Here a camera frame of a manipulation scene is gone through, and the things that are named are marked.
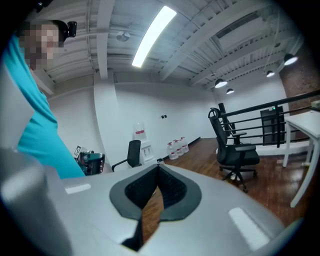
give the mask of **railing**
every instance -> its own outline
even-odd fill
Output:
[[[241,139],[248,139],[248,138],[257,138],[257,137],[265,137],[265,136],[276,136],[276,142],[273,141],[273,142],[264,142],[264,143],[254,143],[253,145],[276,145],[277,148],[279,148],[280,144],[284,144],[286,142],[285,140],[281,140],[281,136],[284,136],[287,133],[286,131],[281,129],[282,127],[284,129],[284,124],[286,123],[285,121],[282,121],[282,119],[284,119],[284,115],[288,114],[288,113],[297,112],[297,111],[307,110],[307,109],[310,109],[310,107],[311,107],[311,106],[306,106],[306,107],[300,107],[300,108],[296,108],[296,109],[289,110],[289,111],[280,111],[280,105],[286,104],[286,103],[291,103],[291,102],[296,102],[299,100],[311,98],[311,97],[318,96],[318,95],[320,95],[320,89],[312,91],[312,92],[308,92],[308,93],[303,93],[303,94],[300,94],[300,95],[297,95],[294,97],[284,98],[284,99],[272,101],[269,103],[244,108],[244,109],[233,111],[230,113],[223,112],[224,106],[222,104],[223,107],[222,108],[220,107],[220,110],[221,110],[220,118],[222,119],[221,123],[223,124],[224,130],[228,136],[230,134],[234,134],[239,131],[260,129],[260,128],[265,128],[265,127],[275,127],[276,132],[267,133],[267,134],[260,134],[260,135],[241,136],[240,138]],[[268,109],[271,107],[274,108],[275,113],[270,114],[270,115],[264,115],[264,116],[260,116],[260,117],[244,119],[244,120],[239,120],[239,121],[234,121],[234,122],[230,122],[228,120],[228,117],[231,117],[231,116],[240,115],[243,113],[248,113],[248,112],[252,112],[252,111],[256,111],[256,110],[265,110],[265,109]],[[260,125],[260,126],[241,128],[241,129],[236,129],[236,126],[235,126],[235,124],[238,124],[238,123],[249,122],[249,121],[254,121],[254,120],[259,120],[259,119],[263,120],[265,118],[275,118],[276,122],[273,124]],[[294,129],[294,130],[291,130],[291,133],[295,133],[298,131],[299,130]],[[308,140],[308,139],[309,139],[308,137],[296,138],[296,139],[292,139],[291,142],[299,142],[299,141],[304,141],[304,140]]]

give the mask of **chair armrest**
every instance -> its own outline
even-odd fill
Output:
[[[116,163],[116,164],[112,165],[111,170],[114,172],[114,171],[115,171],[115,167],[116,167],[116,166],[123,164],[123,163],[124,163],[124,162],[126,162],[127,160],[128,160],[128,159],[123,160],[123,161],[121,161],[121,162],[118,162],[118,163]]]
[[[255,151],[255,145],[246,145],[246,146],[237,146],[234,148],[236,152],[247,152],[247,151]]]
[[[233,137],[239,137],[239,136],[246,135],[246,134],[247,134],[246,132],[238,132],[238,133],[232,134],[232,136]]]

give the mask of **ceiling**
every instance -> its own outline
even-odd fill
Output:
[[[177,15],[142,67],[132,66],[164,5]],[[291,20],[269,0],[54,0],[36,19],[77,22],[77,36],[68,38],[43,70],[53,86],[99,70],[106,78],[113,70],[148,73],[164,82],[175,78],[211,90],[217,78],[234,80],[262,72],[266,64],[279,71],[285,53],[295,53],[303,43]],[[117,40],[119,32],[129,32],[129,40]]]

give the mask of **person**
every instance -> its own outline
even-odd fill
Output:
[[[27,23],[11,37],[2,54],[13,81],[34,109],[17,149],[54,167],[61,179],[82,177],[84,173],[59,137],[57,119],[31,72],[53,60],[66,39],[66,28],[63,21]]]

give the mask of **wooden floor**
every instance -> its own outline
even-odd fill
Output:
[[[216,139],[200,139],[189,147],[188,153],[176,160],[168,159],[165,163],[212,178],[222,179],[224,174],[219,171],[219,163],[216,160],[217,147]],[[285,226],[288,226],[305,215],[315,187],[314,181],[317,177],[316,175],[313,177],[310,186],[297,206],[291,208],[290,202],[297,193],[307,172],[306,168],[301,167],[306,155],[290,155],[286,168],[282,167],[282,159],[283,156],[260,157],[260,163],[256,166],[258,176],[245,179],[245,183],[248,195],[268,208]],[[229,182],[239,187],[239,193],[243,193],[242,185],[237,182]],[[156,231],[159,216],[163,209],[162,195],[159,188],[157,188],[156,194],[149,200],[142,211],[144,242]]]

